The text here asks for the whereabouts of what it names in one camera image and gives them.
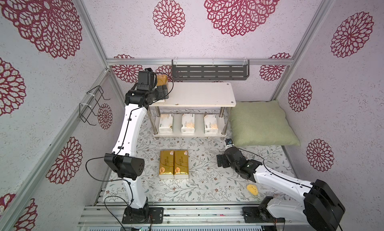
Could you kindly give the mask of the white tissue pack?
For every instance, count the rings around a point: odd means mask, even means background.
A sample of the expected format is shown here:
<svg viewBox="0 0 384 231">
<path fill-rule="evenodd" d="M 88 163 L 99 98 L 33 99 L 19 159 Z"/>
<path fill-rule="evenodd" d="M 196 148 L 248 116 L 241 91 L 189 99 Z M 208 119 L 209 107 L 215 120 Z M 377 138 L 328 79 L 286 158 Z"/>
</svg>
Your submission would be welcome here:
<svg viewBox="0 0 384 231">
<path fill-rule="evenodd" d="M 195 115 L 183 114 L 181 123 L 182 133 L 194 133 L 195 132 Z"/>
<path fill-rule="evenodd" d="M 219 126 L 218 126 L 216 114 L 204 115 L 204 130 L 205 130 L 205 133 L 208 133 L 208 134 L 218 134 Z"/>
<path fill-rule="evenodd" d="M 161 114 L 159 121 L 159 133 L 173 133 L 173 114 Z"/>
</svg>

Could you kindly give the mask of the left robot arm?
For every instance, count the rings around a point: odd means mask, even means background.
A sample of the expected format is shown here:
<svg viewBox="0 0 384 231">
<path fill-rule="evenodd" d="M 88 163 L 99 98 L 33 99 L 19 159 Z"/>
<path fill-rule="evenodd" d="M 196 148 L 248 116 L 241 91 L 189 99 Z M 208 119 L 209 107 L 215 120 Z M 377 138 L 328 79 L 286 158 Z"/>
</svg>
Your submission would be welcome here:
<svg viewBox="0 0 384 231">
<path fill-rule="evenodd" d="M 125 113 L 118 140 L 104 162 L 118 176 L 127 190 L 128 201 L 122 224 L 152 224 L 153 214 L 148 204 L 140 176 L 145 160 L 137 157 L 136 147 L 143 119 L 149 106 L 166 95 L 157 91 L 157 75 L 151 68 L 138 73 L 138 81 L 125 95 Z"/>
</svg>

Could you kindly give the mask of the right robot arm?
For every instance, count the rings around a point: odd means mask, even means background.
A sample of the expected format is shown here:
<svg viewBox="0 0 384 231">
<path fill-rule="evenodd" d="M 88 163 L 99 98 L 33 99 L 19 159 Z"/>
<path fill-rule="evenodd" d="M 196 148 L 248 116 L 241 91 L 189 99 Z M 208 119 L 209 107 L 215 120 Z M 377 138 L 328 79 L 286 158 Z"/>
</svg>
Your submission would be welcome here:
<svg viewBox="0 0 384 231">
<path fill-rule="evenodd" d="M 266 197 L 256 210 L 243 210 L 246 222 L 289 219 L 307 223 L 316 231 L 342 228 L 340 222 L 346 209 L 326 182 L 309 182 L 281 174 L 266 166 L 263 160 L 247 159 L 242 152 L 235 146 L 227 148 L 217 155 L 218 166 L 230 167 L 245 180 L 272 187 L 293 198 L 280 201 Z"/>
</svg>

